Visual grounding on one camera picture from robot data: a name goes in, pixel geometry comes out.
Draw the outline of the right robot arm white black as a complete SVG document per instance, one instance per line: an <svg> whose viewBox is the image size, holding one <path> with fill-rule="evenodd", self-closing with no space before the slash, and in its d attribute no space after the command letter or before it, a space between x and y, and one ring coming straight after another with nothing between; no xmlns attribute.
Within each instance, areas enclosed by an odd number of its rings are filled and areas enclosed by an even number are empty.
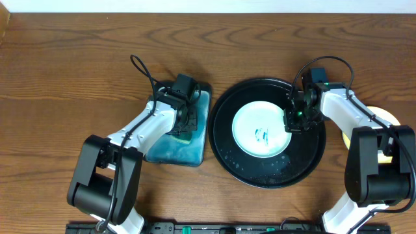
<svg viewBox="0 0 416 234"><path fill-rule="evenodd" d="M285 128L305 132L329 119L350 139L346 191L322 215L326 233L356 233L378 213L403 213L415 203L415 132L371 112L343 86L320 83L290 91Z"/></svg>

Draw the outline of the yellow plate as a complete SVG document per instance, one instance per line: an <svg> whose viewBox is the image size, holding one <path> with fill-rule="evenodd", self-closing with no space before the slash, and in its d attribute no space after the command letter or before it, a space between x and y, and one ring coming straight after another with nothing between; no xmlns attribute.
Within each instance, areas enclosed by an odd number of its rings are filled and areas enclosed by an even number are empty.
<svg viewBox="0 0 416 234"><path fill-rule="evenodd" d="M389 123L391 123L393 125L400 125L400 122L390 112L388 112L388 111L386 111L382 108L375 107L375 106L368 106L367 108L370 111L372 111L375 115L377 115L378 117L388 121ZM342 137L343 137L343 142L344 142L346 148L349 149L350 148L350 139L344 133L342 133ZM393 159L392 156L385 155L381 151L378 152L378 163L379 164L391 163L392 159Z"/></svg>

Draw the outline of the green yellow sponge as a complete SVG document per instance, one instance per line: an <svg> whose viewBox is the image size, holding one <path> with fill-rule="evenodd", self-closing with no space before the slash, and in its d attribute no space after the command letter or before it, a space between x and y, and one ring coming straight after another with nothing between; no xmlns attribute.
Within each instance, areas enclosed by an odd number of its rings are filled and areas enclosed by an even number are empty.
<svg viewBox="0 0 416 234"><path fill-rule="evenodd" d="M188 145L192 140L192 133L181 133L179 135L174 135L173 138L180 144Z"/></svg>

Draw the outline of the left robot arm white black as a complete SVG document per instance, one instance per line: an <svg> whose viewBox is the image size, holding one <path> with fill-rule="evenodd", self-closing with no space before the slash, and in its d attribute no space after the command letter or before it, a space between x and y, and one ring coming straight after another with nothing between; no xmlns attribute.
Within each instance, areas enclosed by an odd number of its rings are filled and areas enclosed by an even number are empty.
<svg viewBox="0 0 416 234"><path fill-rule="evenodd" d="M140 233L144 219L134 205L145 154L163 135L197 128L195 107L149 101L118 132L84 141L67 202L98 220L94 233Z"/></svg>

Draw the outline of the light blue plate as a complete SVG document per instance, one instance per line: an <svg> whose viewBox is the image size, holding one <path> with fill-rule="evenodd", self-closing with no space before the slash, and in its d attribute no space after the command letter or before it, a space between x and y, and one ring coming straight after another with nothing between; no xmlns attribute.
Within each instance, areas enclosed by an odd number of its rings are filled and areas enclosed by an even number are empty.
<svg viewBox="0 0 416 234"><path fill-rule="evenodd" d="M292 137L285 131L283 110L267 101L253 101L241 107L233 117L231 129L238 147L261 159L282 153Z"/></svg>

